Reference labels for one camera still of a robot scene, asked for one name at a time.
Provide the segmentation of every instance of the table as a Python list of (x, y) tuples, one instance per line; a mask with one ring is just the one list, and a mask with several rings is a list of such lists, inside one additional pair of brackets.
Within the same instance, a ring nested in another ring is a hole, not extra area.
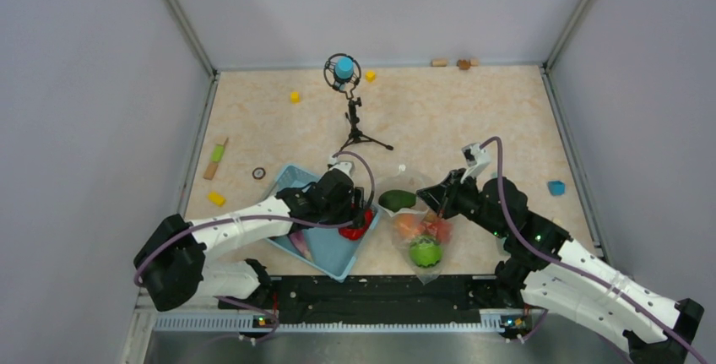
[[(362, 155), (376, 177), (392, 176), (405, 164), (434, 182), (465, 165), (460, 149), (490, 136), (502, 137), (505, 176), (529, 197), (529, 207), (549, 219), (557, 218), (590, 251), (593, 243), (577, 196), (567, 157), (537, 66), (447, 68), (376, 68), (375, 81), (361, 81), (356, 94), (365, 134), (395, 146), (376, 144), (348, 149)], [(298, 91), (301, 102), (292, 104)], [(328, 156), (348, 137), (344, 118), (347, 101), (331, 90), (318, 69), (231, 72), (220, 75), (186, 217), (199, 219), (242, 209), (259, 201), (281, 167), (303, 166), (318, 174)], [(214, 140), (229, 136), (214, 180), (202, 175)], [(496, 148), (488, 149), (496, 160)], [(266, 169), (263, 180), (252, 178), (256, 167)], [(478, 177), (482, 185), (496, 171), (496, 162)], [(356, 163), (354, 180), (369, 187), (367, 174)], [(549, 180), (561, 180), (567, 192), (553, 197)], [(209, 202), (216, 191), (223, 207)], [(491, 274), (506, 259), (487, 231), (453, 218), (454, 238), (443, 259), (444, 274)], [(391, 225), (381, 222), (362, 245), (353, 275), (412, 274), (391, 243)], [(270, 274), (322, 274), (267, 242), (255, 242), (225, 256), (229, 261), (255, 258)]]

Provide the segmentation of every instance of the blue tray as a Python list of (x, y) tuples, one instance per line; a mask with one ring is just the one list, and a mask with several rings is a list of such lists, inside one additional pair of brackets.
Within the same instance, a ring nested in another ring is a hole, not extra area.
[[(287, 164), (275, 178), (274, 185), (268, 189), (263, 199), (275, 195), (278, 191), (288, 187), (303, 187), (309, 182), (316, 182), (319, 176), (308, 172), (299, 166)], [(329, 277), (343, 282), (350, 269), (355, 264), (355, 254), (366, 240), (366, 237), (376, 228), (381, 211), (372, 205), (374, 218), (366, 233), (359, 240), (352, 241), (338, 234), (338, 229), (312, 228), (304, 230), (308, 247), (311, 249), (313, 263), (303, 258), (301, 253), (293, 247), (288, 236), (266, 239), (281, 250), (291, 253), (304, 263), (326, 273)]]

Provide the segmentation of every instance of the yellow block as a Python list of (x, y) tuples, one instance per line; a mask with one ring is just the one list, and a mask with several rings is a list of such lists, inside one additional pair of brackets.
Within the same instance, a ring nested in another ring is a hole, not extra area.
[(213, 202), (217, 206), (223, 206), (224, 202), (226, 202), (226, 198), (222, 197), (221, 195), (219, 195), (219, 193), (216, 193), (214, 191), (210, 192), (207, 198), (209, 198), (209, 201)]

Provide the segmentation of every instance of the plastic bag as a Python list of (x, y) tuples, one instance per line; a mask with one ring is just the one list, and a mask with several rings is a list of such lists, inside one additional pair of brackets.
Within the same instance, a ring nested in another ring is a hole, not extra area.
[[(429, 187), (431, 180), (418, 171), (399, 166), (396, 176), (377, 184), (377, 196), (400, 189), (409, 193)], [(393, 245), (403, 256), (420, 282), (427, 284), (440, 275), (442, 261), (449, 253), (453, 225), (437, 215), (419, 198), (415, 206), (397, 212), (381, 207), (388, 215)]]

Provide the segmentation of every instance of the black tripod stand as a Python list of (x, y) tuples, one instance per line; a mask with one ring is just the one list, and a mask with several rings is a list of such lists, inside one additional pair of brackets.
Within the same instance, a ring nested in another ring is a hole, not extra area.
[(348, 100), (348, 112), (345, 114), (345, 118), (348, 119), (348, 122), (350, 123), (350, 132), (348, 133), (348, 140), (346, 140), (345, 143), (342, 146), (340, 146), (339, 151), (343, 151), (343, 149), (345, 149), (346, 147), (348, 147), (352, 144), (366, 143), (366, 142), (377, 143), (388, 150), (392, 150), (393, 146), (391, 146), (390, 144), (385, 144), (383, 142), (379, 142), (379, 141), (375, 140), (374, 138), (372, 138), (370, 136), (366, 136), (358, 128), (358, 122), (360, 122), (361, 120), (355, 111), (355, 108), (357, 106), (363, 106), (363, 104), (361, 102), (361, 98), (358, 98), (358, 99), (350, 98)]

